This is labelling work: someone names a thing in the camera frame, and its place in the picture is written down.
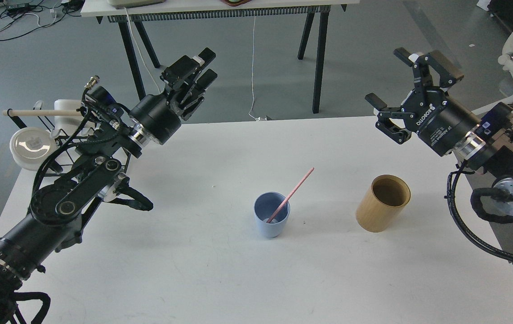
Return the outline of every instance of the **concrete floor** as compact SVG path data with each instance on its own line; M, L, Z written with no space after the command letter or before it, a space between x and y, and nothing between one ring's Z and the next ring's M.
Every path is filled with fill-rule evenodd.
M48 10L41 24L52 21ZM335 6L330 13L320 113L312 115L312 87L318 20L312 28L303 61L296 59L304 16L272 16L162 21L145 24L161 64L205 47L217 53L211 68L219 78L190 123L251 121L251 62L254 30L254 115L273 119L349 117L372 114L364 101L377 93L397 106L412 89L412 73L392 51L396 47L423 53L438 49L464 72L463 82L450 91L469 109L503 95L498 82L507 72L496 59L507 34L473 0L370 0ZM8 21L0 20L0 27ZM18 36L36 27L25 16L0 34ZM19 39L0 42L0 111L30 109L37 100L51 109L57 99L77 99L88 78L98 74L102 86L127 107L138 102L116 24L94 18L65 17L52 27ZM142 70L149 93L156 88ZM160 72L153 70L157 77ZM32 118L29 126L39 126ZM17 127L0 113L0 213L18 176L8 140ZM355 141L351 138L353 149ZM513 247L513 230L497 230L501 245Z

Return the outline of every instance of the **table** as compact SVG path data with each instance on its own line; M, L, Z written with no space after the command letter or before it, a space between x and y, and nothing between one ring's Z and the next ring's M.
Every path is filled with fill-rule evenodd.
M103 204L83 243L51 254L22 291L52 298L46 323L513 323L513 271L472 245L443 199L453 157L397 145L375 117L186 124L131 162L153 211ZM252 205L288 193L277 238L259 236ZM379 234L354 211L373 178L404 179L412 201ZM26 213L22 171L0 236ZM464 221L496 244L459 183ZM26 318L38 304L22 303Z
M328 16L332 5L358 4L360 0L254 0L238 7L227 6L219 0L167 0L162 4L152 4L129 9L130 20L134 22L137 31L143 40L153 66L160 68L160 62L154 53L154 49L143 21L155 20L187 20L200 18L224 18L224 17L250 17L269 16L281 14L306 13L306 22L302 32L301 45L297 58L303 59L308 43L308 36L312 28L314 15L320 13L318 30L318 48L316 56L316 71L314 74L314 94L312 97L312 112L320 111L320 94L322 88L322 73L324 70L324 53L326 49L326 31L328 30ZM124 9L115 9L106 0L86 0L81 10L83 17L108 17L111 23L118 23L120 34L125 45L125 51L129 60L133 80L140 99L146 95L141 73L138 68L137 57L134 53L133 43L129 34L128 20Z

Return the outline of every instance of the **white container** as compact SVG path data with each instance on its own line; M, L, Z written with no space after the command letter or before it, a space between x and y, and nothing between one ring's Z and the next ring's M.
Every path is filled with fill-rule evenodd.
M10 153L21 168L36 171L42 162L57 149L49 132L38 127L18 130L10 138Z

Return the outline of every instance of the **black table leg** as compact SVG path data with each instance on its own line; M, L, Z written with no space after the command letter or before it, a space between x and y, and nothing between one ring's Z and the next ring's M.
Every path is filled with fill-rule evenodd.
M160 68L160 63L158 62L158 58L156 57L156 53L154 53L154 49L152 48L152 43L150 43L150 39L148 37L147 31L142 23L142 21L135 21L134 25L137 27L138 34L141 35L141 39L147 49L147 52L150 57L150 61L155 68Z
M129 59L130 71L133 73L134 85L137 87L139 100L145 98L145 86L141 77L141 70L138 68L137 57L134 53L133 41L130 38L129 25L126 22L119 22L120 35L125 44L126 57Z
M310 28L312 27L312 21L314 20L314 13L308 13L306 15L306 22L304 23L304 31L302 32L302 39L300 41L300 49L298 50L298 59L304 58L304 51L308 44L308 36L310 35Z
M322 88L322 72L324 70L324 51L326 49L328 14L328 12L323 12L320 14L320 27L318 29L318 50L316 54L316 74L314 75L314 98L312 99L312 113L318 113L320 111L320 90Z

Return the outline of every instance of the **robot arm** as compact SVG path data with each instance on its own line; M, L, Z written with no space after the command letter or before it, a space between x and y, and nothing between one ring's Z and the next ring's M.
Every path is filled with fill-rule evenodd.
M496 223L513 223L513 124L512 109L498 103L481 119L450 98L448 89L460 82L464 75L442 53L433 51L427 54L410 54L400 48L394 54L412 68L414 89L400 107L388 107L375 94L365 99L376 109L376 127L398 144L410 139L412 133L439 156L454 152L463 161L463 166L480 170L495 177L490 188L478 188L472 193L470 203L481 219ZM439 86L433 84L429 68L440 76ZM402 119L405 127L399 127L392 119ZM464 168L449 179L447 199L453 215L458 215L451 201L455 183L452 175L464 173ZM492 205L499 210L498 215L485 211L481 197L490 197ZM501 250L495 255L503 257ZM506 253L505 259L513 262L513 254Z
M49 297L44 293L14 291L34 270L45 271L41 263L53 251L82 242L82 231L101 203L119 203L143 211L152 209L149 199L129 187L126 165L123 168L114 154L122 149L128 157L138 158L150 141L164 144L181 126L180 120L187 120L203 102L205 90L217 74L202 71L214 58L210 49L194 58L180 58L163 72L161 79L166 87L162 94L148 95L131 110L96 86L98 78L91 78L82 94L81 125L39 167L26 217L0 238L0 324L16 323L14 315L24 323L16 301L30 299L43 301L32 323L42 322ZM133 126L121 120L125 112ZM85 141L73 142L88 121L99 128ZM71 169L41 188L55 158L71 148L79 154ZM132 199L117 198L120 194Z

